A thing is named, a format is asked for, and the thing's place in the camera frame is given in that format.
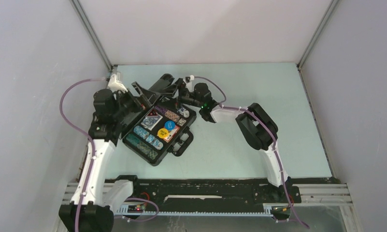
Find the red triangular all-in button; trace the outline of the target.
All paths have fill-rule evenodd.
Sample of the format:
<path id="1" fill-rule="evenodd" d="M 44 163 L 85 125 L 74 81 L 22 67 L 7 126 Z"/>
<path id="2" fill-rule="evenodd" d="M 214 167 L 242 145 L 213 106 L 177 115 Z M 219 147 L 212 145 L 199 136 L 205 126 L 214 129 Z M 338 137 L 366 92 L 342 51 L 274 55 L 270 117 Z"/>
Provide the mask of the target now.
<path id="1" fill-rule="evenodd" d="M 159 118 L 159 117 L 160 117 L 160 114 L 159 114 L 155 109 L 152 109 L 152 110 L 147 114 L 147 117 L 148 117 L 148 118 Z"/>

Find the black poker set case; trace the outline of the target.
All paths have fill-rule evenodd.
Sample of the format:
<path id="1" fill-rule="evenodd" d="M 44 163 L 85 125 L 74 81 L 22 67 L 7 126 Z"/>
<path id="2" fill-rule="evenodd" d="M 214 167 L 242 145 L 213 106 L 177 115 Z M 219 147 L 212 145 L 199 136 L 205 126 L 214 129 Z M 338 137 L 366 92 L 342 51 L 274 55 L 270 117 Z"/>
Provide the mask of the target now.
<path id="1" fill-rule="evenodd" d="M 150 88 L 137 82 L 132 86 L 139 98 L 147 100 L 137 121 L 123 137 L 123 143 L 152 166 L 159 165 L 172 153 L 181 156 L 194 139 L 190 126 L 197 113 L 178 102 L 175 96 L 182 81 L 175 81 L 171 74 L 162 75 Z"/>

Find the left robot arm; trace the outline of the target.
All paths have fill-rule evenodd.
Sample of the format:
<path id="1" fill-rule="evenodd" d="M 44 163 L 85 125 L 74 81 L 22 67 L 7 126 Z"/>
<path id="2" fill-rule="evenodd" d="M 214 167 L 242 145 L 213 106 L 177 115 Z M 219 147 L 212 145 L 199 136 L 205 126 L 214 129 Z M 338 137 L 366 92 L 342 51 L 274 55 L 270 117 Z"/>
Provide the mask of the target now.
<path id="1" fill-rule="evenodd" d="M 89 133 L 71 123 L 63 112 L 63 101 L 75 86 L 91 82 L 82 80 L 71 85 L 61 96 L 59 111 L 68 125 L 85 135 L 88 150 L 85 166 L 78 187 L 69 205 L 61 205 L 59 217 L 70 232 L 110 232 L 113 228 L 114 213 L 124 201 L 140 198 L 141 188 L 129 180 L 118 180 L 111 190 L 103 195 L 107 164 L 115 150 L 112 139 L 93 139 Z"/>

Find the red playing card deck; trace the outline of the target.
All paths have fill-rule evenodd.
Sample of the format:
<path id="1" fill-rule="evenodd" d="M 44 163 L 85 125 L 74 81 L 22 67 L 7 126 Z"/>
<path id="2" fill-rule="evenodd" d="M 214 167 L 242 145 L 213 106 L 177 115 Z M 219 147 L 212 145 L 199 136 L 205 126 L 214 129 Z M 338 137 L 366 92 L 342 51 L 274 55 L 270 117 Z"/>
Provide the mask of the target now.
<path id="1" fill-rule="evenodd" d="M 176 135 L 179 129 L 179 126 L 175 126 L 172 130 L 169 130 L 167 136 L 163 138 L 163 140 L 168 143 L 173 138 L 173 136 Z"/>

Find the blue small blind button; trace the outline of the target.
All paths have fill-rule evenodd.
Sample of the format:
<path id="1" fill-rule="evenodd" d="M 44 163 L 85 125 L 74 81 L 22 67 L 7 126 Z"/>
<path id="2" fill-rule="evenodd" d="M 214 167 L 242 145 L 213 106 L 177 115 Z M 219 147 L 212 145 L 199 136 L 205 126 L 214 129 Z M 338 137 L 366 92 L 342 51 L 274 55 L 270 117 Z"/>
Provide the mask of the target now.
<path id="1" fill-rule="evenodd" d="M 176 124 L 174 121 L 166 121 L 164 124 L 164 128 L 168 131 L 172 131 L 176 127 Z"/>

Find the yellow big blind button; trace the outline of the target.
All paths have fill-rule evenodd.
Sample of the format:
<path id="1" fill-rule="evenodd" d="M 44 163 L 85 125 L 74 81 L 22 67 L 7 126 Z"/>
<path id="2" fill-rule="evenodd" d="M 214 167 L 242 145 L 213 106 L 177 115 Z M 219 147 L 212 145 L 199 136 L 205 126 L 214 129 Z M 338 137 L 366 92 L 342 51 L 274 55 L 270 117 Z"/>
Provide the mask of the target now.
<path id="1" fill-rule="evenodd" d="M 161 128 L 158 130 L 157 136 L 161 139 L 166 139 L 169 136 L 169 131 L 165 128 Z"/>

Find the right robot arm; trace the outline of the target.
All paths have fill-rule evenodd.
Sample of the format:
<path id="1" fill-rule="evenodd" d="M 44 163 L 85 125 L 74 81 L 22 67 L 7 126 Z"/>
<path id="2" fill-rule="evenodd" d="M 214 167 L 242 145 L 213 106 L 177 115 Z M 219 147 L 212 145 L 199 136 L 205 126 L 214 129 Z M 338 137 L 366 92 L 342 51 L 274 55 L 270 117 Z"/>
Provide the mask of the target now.
<path id="1" fill-rule="evenodd" d="M 177 80 L 171 74 L 164 74 L 149 91 L 159 96 L 159 102 L 174 110 L 180 116 L 187 117 L 188 106 L 197 107 L 202 119 L 210 123 L 236 123 L 248 145 L 263 153 L 267 167 L 267 179 L 272 185 L 269 195 L 275 202 L 282 202 L 289 195 L 285 186 L 288 180 L 280 158 L 278 126 L 266 111 L 258 104 L 248 107 L 226 106 L 227 96 L 216 101 L 208 87 L 210 79 L 202 77 L 203 82 L 194 84 L 199 76 L 190 75 Z"/>

